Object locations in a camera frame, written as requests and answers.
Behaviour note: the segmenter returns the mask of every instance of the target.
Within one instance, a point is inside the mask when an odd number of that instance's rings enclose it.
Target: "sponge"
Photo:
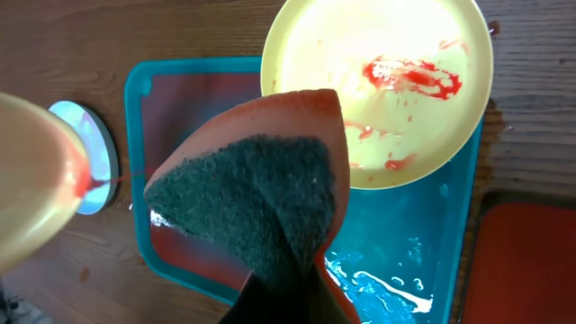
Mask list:
[[[359,322],[322,262],[348,196],[332,90],[277,94],[214,117],[144,195],[180,230],[224,246],[253,270],[221,323],[256,324]]]

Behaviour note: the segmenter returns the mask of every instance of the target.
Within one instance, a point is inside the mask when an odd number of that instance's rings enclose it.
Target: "dark wood table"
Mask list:
[[[463,267],[478,207],[505,188],[576,197],[576,2],[479,0],[498,20]],[[0,91],[49,106],[84,103],[129,168],[122,92],[148,59],[260,55],[282,0],[2,0]],[[136,246],[130,185],[76,216],[3,278],[62,323],[215,323],[228,306],[153,274]],[[459,307],[459,290],[454,301]]]

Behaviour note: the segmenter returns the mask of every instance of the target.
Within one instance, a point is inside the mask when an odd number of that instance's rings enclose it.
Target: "wooden surface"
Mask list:
[[[128,170],[122,89],[147,59],[259,55],[282,0],[2,0],[0,91],[93,107]],[[498,20],[463,266],[482,196],[506,188],[576,196],[576,2],[479,0]],[[77,216],[4,285],[62,323],[215,323],[228,308],[153,274],[139,255],[130,185]],[[459,275],[454,314],[464,272]]]

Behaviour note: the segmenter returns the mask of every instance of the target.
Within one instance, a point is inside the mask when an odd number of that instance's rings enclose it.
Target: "yellow plate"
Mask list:
[[[263,95],[338,91],[351,185],[363,189],[405,185],[452,158],[493,74],[472,0],[288,0],[262,60]]]

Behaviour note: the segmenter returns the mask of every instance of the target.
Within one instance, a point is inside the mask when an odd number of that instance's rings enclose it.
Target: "blue tray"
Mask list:
[[[124,94],[130,171],[136,174],[157,167],[214,114],[259,96],[259,69],[260,58],[254,57],[137,65]],[[170,118],[173,122],[158,121]],[[156,121],[160,126],[150,126]],[[165,141],[157,142],[148,129],[165,134]],[[479,127],[450,162],[416,183],[383,191],[352,190],[344,225],[326,254],[326,265],[362,321],[449,321],[480,136]],[[157,232],[169,224],[158,222],[158,215],[147,209],[142,198],[145,183],[143,177],[132,181],[136,231],[144,259],[159,275],[233,303],[248,270],[235,265],[237,279],[228,282],[209,278],[211,275],[191,269],[196,264],[215,264],[214,259],[207,261],[206,255],[225,258],[221,251],[199,254],[199,249],[209,247],[194,240],[167,240],[183,235],[175,230],[167,232],[162,244],[155,243]],[[190,248],[190,261],[182,263],[183,256],[169,256],[167,250],[177,249],[169,244],[180,244],[184,253]]]

